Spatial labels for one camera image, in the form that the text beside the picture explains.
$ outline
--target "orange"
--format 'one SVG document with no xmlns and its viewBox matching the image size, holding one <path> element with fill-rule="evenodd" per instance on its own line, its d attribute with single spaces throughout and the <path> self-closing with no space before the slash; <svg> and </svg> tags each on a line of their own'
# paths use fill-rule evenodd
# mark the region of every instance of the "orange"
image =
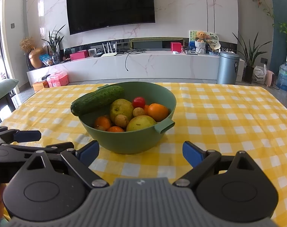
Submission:
<svg viewBox="0 0 287 227">
<path fill-rule="evenodd" d="M 94 122 L 94 128 L 98 129 L 100 126 L 102 126 L 104 129 L 102 130 L 108 130 L 111 128 L 111 120 L 108 117 L 100 116 L 98 117 Z"/>
<path fill-rule="evenodd" d="M 149 105 L 145 105 L 144 106 L 145 115 L 148 115 L 148 109 L 149 109 Z"/>
<path fill-rule="evenodd" d="M 169 110 L 163 105 L 153 103 L 148 108 L 148 115 L 156 122 L 160 122 L 169 115 Z"/>
<path fill-rule="evenodd" d="M 112 126 L 107 131 L 109 131 L 109 132 L 124 132 L 124 130 L 122 128 L 118 127 L 118 126 Z"/>
</svg>

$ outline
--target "tv screen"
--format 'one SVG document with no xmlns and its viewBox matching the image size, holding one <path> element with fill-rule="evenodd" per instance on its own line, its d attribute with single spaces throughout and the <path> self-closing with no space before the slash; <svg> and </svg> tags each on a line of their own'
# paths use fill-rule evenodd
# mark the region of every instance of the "tv screen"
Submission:
<svg viewBox="0 0 287 227">
<path fill-rule="evenodd" d="M 70 34 L 97 28 L 155 23 L 154 0 L 67 0 Z"/>
</svg>

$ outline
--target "black vase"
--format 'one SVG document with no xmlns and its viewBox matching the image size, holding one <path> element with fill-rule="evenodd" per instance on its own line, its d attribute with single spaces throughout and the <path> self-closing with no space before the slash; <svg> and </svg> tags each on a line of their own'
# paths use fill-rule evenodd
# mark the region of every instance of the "black vase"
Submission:
<svg viewBox="0 0 287 227">
<path fill-rule="evenodd" d="M 253 81 L 253 71 L 254 68 L 251 66 L 247 66 L 245 68 L 245 75 L 244 75 L 244 81 L 247 83 L 252 83 Z"/>
<path fill-rule="evenodd" d="M 29 71 L 34 70 L 35 68 L 33 67 L 33 65 L 31 64 L 31 61 L 29 59 L 29 54 L 26 54 L 26 62 L 27 62 L 27 67 L 29 69 Z"/>
</svg>

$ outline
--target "blue water jug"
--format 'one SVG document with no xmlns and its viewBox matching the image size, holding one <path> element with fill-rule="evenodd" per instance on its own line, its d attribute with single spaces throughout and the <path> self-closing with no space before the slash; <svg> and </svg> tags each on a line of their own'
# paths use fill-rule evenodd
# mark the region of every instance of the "blue water jug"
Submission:
<svg viewBox="0 0 287 227">
<path fill-rule="evenodd" d="M 287 62 L 280 65 L 277 84 L 279 88 L 287 91 Z"/>
</svg>

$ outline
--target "trash can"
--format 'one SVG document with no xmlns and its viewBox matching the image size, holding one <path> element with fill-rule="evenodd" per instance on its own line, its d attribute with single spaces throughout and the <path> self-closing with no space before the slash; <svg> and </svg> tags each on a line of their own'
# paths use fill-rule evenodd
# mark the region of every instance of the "trash can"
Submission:
<svg viewBox="0 0 287 227">
<path fill-rule="evenodd" d="M 220 52 L 219 57 L 217 84 L 235 84 L 240 56 L 222 51 Z"/>
</svg>

